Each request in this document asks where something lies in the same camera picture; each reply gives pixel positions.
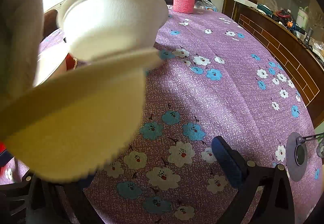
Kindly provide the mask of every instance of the white flower print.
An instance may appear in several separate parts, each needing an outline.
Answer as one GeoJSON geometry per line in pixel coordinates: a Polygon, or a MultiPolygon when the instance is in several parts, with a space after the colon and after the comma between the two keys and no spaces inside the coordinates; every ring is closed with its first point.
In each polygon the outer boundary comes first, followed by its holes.
{"type": "Polygon", "coordinates": [[[295,85],[293,84],[293,82],[291,80],[288,80],[288,85],[290,88],[295,88],[295,85]]]}
{"type": "Polygon", "coordinates": [[[173,51],[172,54],[177,57],[184,58],[184,57],[189,56],[190,53],[189,53],[189,51],[186,51],[185,49],[176,49],[176,51],[173,51]]]}
{"type": "Polygon", "coordinates": [[[191,62],[189,60],[182,59],[181,60],[187,67],[191,65],[191,62]]]}
{"type": "Polygon", "coordinates": [[[161,190],[177,188],[181,179],[179,175],[173,174],[173,171],[167,167],[155,167],[152,171],[147,172],[146,176],[152,186],[158,186],[161,190]]]}
{"type": "Polygon", "coordinates": [[[175,146],[169,149],[170,155],[167,158],[168,162],[174,163],[177,167],[182,167],[184,164],[191,164],[195,152],[190,143],[178,141],[175,146]]]}
{"type": "Polygon", "coordinates": [[[12,181],[12,170],[11,170],[11,168],[6,169],[4,173],[5,173],[5,178],[12,181]]]}
{"type": "Polygon", "coordinates": [[[276,78],[273,78],[272,79],[272,82],[275,84],[275,85],[279,85],[279,80],[278,79],[276,79],[276,78]]]}
{"type": "Polygon", "coordinates": [[[225,63],[225,60],[221,59],[220,57],[216,57],[216,58],[214,58],[214,59],[215,59],[215,61],[216,61],[217,63],[219,63],[219,64],[224,64],[224,63],[225,63]]]}
{"type": "Polygon", "coordinates": [[[216,162],[216,157],[213,155],[213,151],[210,147],[205,148],[205,151],[201,152],[200,155],[208,164],[216,162]]]}
{"type": "Polygon", "coordinates": [[[260,77],[260,78],[263,78],[263,79],[266,79],[268,77],[268,74],[266,73],[265,70],[263,69],[259,69],[257,71],[257,75],[260,77]]]}
{"type": "Polygon", "coordinates": [[[286,82],[287,81],[287,78],[283,74],[281,74],[281,73],[277,74],[277,77],[278,77],[279,80],[281,80],[283,82],[286,82]]]}
{"type": "Polygon", "coordinates": [[[124,163],[128,165],[130,169],[143,168],[146,165],[147,156],[145,153],[132,151],[129,155],[124,156],[124,163]]]}
{"type": "Polygon", "coordinates": [[[273,101],[272,102],[272,107],[276,110],[276,111],[278,111],[280,108],[279,108],[279,104],[278,103],[276,103],[275,101],[273,101]]]}
{"type": "Polygon", "coordinates": [[[232,32],[232,31],[227,31],[227,32],[226,32],[226,35],[227,35],[227,36],[230,36],[230,37],[234,37],[234,36],[235,36],[235,33],[232,32]]]}
{"type": "Polygon", "coordinates": [[[191,206],[181,206],[178,207],[178,210],[174,213],[174,216],[180,220],[190,220],[195,216],[195,209],[191,206]]]}
{"type": "Polygon", "coordinates": [[[214,175],[214,178],[208,179],[209,185],[207,190],[216,194],[219,191],[223,191],[224,187],[227,185],[226,178],[224,176],[214,175]]]}
{"type": "Polygon", "coordinates": [[[204,58],[201,56],[193,57],[193,62],[195,62],[197,65],[203,65],[203,66],[207,66],[207,64],[210,64],[208,58],[204,58]]]}
{"type": "Polygon", "coordinates": [[[286,149],[284,146],[278,145],[278,150],[276,151],[276,157],[278,161],[283,162],[286,158],[286,149]]]}
{"type": "Polygon", "coordinates": [[[288,98],[288,92],[286,90],[281,90],[279,92],[280,96],[283,97],[284,99],[288,98]]]}
{"type": "Polygon", "coordinates": [[[124,169],[121,167],[121,163],[116,161],[110,164],[106,164],[103,169],[107,172],[107,176],[112,176],[113,178],[118,178],[119,175],[124,173],[124,169]]]}

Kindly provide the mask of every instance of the round metal base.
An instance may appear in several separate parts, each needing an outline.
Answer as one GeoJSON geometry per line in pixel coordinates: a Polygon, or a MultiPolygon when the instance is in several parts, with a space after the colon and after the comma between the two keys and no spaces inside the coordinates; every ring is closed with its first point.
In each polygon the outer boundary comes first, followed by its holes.
{"type": "Polygon", "coordinates": [[[290,178],[300,181],[307,168],[307,148],[306,144],[297,147],[296,139],[300,137],[299,133],[291,133],[287,139],[286,145],[286,162],[290,178]]]}
{"type": "Polygon", "coordinates": [[[316,153],[317,153],[317,156],[320,157],[320,158],[324,158],[324,140],[322,140],[317,148],[316,148],[316,153]]]}

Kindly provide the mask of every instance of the blue flower print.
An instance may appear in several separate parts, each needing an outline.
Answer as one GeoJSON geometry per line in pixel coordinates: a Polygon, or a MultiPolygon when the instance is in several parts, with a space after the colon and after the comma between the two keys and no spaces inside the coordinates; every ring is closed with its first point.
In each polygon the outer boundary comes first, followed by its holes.
{"type": "Polygon", "coordinates": [[[143,203],[143,208],[148,213],[163,214],[163,212],[171,211],[171,202],[162,200],[159,196],[147,197],[143,203]]]}
{"type": "Polygon", "coordinates": [[[280,70],[284,70],[279,64],[277,64],[277,68],[280,70]]]}
{"type": "Polygon", "coordinates": [[[203,74],[204,70],[198,67],[192,67],[190,68],[194,73],[196,74],[203,74]]]}
{"type": "Polygon", "coordinates": [[[294,117],[294,118],[297,118],[299,116],[299,110],[298,110],[298,107],[297,105],[293,105],[291,107],[291,115],[294,117]]]}
{"type": "Polygon", "coordinates": [[[183,135],[187,136],[192,141],[201,141],[203,140],[205,133],[201,130],[200,125],[187,123],[182,126],[183,135]]]}
{"type": "Polygon", "coordinates": [[[156,140],[162,135],[163,125],[157,122],[146,123],[140,129],[144,139],[156,140]]]}
{"type": "Polygon", "coordinates": [[[269,68],[268,71],[270,72],[271,75],[276,74],[276,71],[273,68],[269,68]]]}
{"type": "Polygon", "coordinates": [[[171,51],[168,51],[165,49],[160,50],[159,56],[160,56],[160,59],[162,59],[162,60],[171,59],[171,58],[175,57],[175,55],[173,55],[171,51]]]}
{"type": "Polygon", "coordinates": [[[315,172],[315,176],[314,176],[314,178],[315,178],[315,180],[317,180],[319,177],[320,177],[320,169],[317,168],[317,169],[316,169],[316,172],[315,172]]]}
{"type": "Polygon", "coordinates": [[[170,34],[173,36],[179,35],[180,33],[181,33],[180,31],[174,31],[174,30],[170,32],[170,34]]]}
{"type": "Polygon", "coordinates": [[[177,111],[167,111],[162,115],[162,121],[164,121],[168,125],[177,124],[180,122],[180,113],[177,111]]]}
{"type": "Polygon", "coordinates": [[[256,54],[251,54],[251,57],[256,59],[256,60],[260,60],[260,58],[256,54]]]}
{"type": "Polygon", "coordinates": [[[260,87],[261,90],[265,90],[265,84],[262,80],[258,80],[258,85],[260,87]]]}
{"type": "Polygon", "coordinates": [[[118,194],[123,198],[136,199],[142,194],[142,190],[133,182],[121,182],[117,184],[118,194]]]}
{"type": "Polygon", "coordinates": [[[220,80],[223,75],[217,69],[211,69],[207,71],[206,77],[210,78],[211,80],[220,80]]]}

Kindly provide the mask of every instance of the white foam bowl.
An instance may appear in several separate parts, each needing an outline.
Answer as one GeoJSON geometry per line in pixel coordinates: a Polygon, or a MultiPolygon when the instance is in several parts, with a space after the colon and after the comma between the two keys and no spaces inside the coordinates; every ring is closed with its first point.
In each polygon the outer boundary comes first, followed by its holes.
{"type": "Polygon", "coordinates": [[[167,18],[164,0],[67,0],[57,23],[73,56],[93,61],[152,47],[167,18]]]}

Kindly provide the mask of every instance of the purple tablecloth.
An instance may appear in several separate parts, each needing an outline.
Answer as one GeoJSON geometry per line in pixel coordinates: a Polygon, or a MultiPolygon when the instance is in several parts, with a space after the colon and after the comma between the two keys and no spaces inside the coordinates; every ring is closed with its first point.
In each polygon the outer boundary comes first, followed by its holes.
{"type": "MultiPolygon", "coordinates": [[[[146,80],[143,125],[85,190],[106,223],[215,223],[237,192],[211,153],[215,136],[245,159],[273,167],[286,166],[291,132],[314,133],[288,75],[248,32],[221,13],[169,14],[155,44],[165,62],[146,80]]],[[[307,147],[304,177],[290,180],[296,223],[321,195],[316,143],[307,147]]]]}

